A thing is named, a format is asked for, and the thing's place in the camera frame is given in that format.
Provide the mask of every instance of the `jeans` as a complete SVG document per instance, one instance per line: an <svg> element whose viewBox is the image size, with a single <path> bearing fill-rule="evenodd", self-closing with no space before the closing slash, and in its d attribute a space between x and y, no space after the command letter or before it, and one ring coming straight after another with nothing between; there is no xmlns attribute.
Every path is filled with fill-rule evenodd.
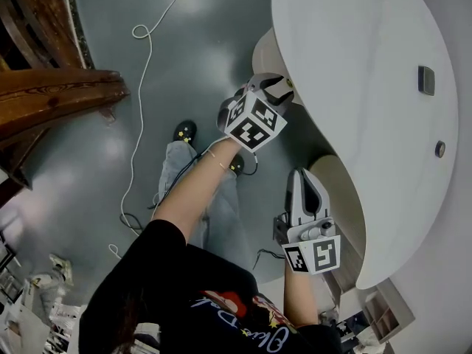
<svg viewBox="0 0 472 354"><path fill-rule="evenodd" d="M195 156L195 150L186 142L177 141L167 145L166 158L159 179L159 200L162 199L181 169ZM188 171L194 166L195 163L189 167ZM192 233L189 244L251 271L252 255L246 232L239 219L236 175L231 170L227 170L223 176L213 199Z"/></svg>

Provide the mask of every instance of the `person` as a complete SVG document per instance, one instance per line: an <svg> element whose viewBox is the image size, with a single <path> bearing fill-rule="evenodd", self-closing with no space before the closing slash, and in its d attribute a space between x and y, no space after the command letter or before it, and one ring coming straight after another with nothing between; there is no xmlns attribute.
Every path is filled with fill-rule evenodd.
<svg viewBox="0 0 472 354"><path fill-rule="evenodd" d="M195 156L195 134L191 121L177 126L160 198ZM239 150L233 139L212 145L168 193L81 316L80 354L341 352L335 330L318 325L309 276L285 264L282 314L241 263Z"/></svg>

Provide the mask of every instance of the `curved white desk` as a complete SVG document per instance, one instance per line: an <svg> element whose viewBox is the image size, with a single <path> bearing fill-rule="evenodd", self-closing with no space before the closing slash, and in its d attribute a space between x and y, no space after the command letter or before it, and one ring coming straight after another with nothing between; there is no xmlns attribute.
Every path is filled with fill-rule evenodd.
<svg viewBox="0 0 472 354"><path fill-rule="evenodd" d="M417 250L448 188L458 119L443 37L423 0L272 0L272 15L298 95L357 191L357 286L371 287ZM418 91L419 65L436 74L434 97Z"/></svg>

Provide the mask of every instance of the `black shoe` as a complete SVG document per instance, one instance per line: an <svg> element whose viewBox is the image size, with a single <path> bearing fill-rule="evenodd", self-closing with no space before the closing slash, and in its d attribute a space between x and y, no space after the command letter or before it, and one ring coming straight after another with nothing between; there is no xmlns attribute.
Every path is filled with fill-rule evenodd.
<svg viewBox="0 0 472 354"><path fill-rule="evenodd" d="M193 147L195 136L197 135L197 125L191 120L180 122L174 130L173 141L186 142Z"/></svg>
<svg viewBox="0 0 472 354"><path fill-rule="evenodd" d="M235 172L236 177L240 176L243 174L244 171L244 159L241 155L236 155L231 164L229 165L229 169Z"/></svg>

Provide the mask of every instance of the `gray floor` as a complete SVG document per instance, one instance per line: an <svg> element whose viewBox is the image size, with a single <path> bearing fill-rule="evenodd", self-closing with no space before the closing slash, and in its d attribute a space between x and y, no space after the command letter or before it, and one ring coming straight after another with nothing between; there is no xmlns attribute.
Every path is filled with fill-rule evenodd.
<svg viewBox="0 0 472 354"><path fill-rule="evenodd" d="M141 23L152 26L169 2L77 0L95 66L120 71L132 96L116 107L112 125L90 114L54 129L28 163L33 191L0 211L4 236L18 252L23 274L47 270L50 252L73 262L76 286L66 298L72 304L86 302L117 263L108 244L123 252L135 238L119 222L119 202L139 132L136 93L148 43L134 39L131 29ZM215 127L218 106L251 76L252 50L270 26L270 0L176 2L153 34L154 55L142 90L145 134L126 211L142 221L149 218L146 207L178 122L197 122L198 149L220 136ZM290 169L307 166L328 151L303 108L294 105L287 120L280 137L258 153L258 173L242 177L238 185L254 256L260 248L281 252L272 241L272 220L283 211ZM247 159L249 170L251 157ZM254 274L261 282L273 280L282 275L282 264L263 255Z"/></svg>

